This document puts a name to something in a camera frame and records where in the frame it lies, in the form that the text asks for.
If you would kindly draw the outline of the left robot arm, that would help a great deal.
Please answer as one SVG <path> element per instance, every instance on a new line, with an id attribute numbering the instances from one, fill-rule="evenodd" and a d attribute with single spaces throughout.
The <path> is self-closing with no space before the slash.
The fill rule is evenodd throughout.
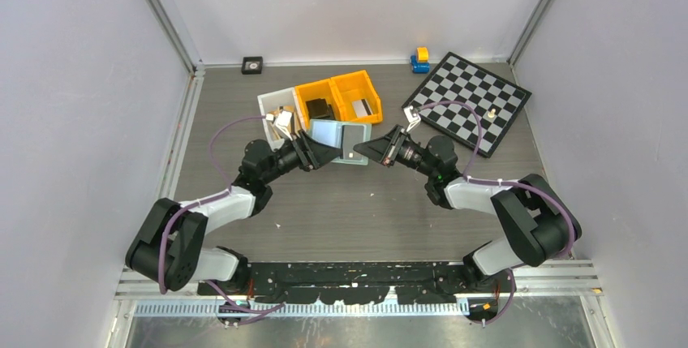
<path id="1" fill-rule="evenodd" d="M 192 281 L 217 281 L 229 294 L 249 282 L 245 258 L 225 247 L 204 247 L 207 234 L 231 222 L 254 217 L 273 195 L 271 182 L 292 170 L 318 170 L 342 150 L 301 132 L 274 149 L 253 140 L 244 149 L 238 176 L 229 187 L 202 199 L 157 200 L 125 255 L 125 265 L 158 284 L 162 293 L 181 290 Z"/>

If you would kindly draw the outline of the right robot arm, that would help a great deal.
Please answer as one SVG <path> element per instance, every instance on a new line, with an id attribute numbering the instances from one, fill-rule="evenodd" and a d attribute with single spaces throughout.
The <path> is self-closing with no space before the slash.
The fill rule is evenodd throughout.
<path id="1" fill-rule="evenodd" d="M 473 291 L 486 290 L 496 274 L 566 255 L 581 237 L 573 214 L 538 174 L 519 180 L 473 178 L 458 170 L 453 141 L 432 137 L 424 147 L 401 126 L 356 144 L 354 150 L 384 166 L 404 165 L 425 176 L 428 198 L 446 209 L 473 210 L 495 216 L 503 236 L 464 256 L 463 280 Z"/>

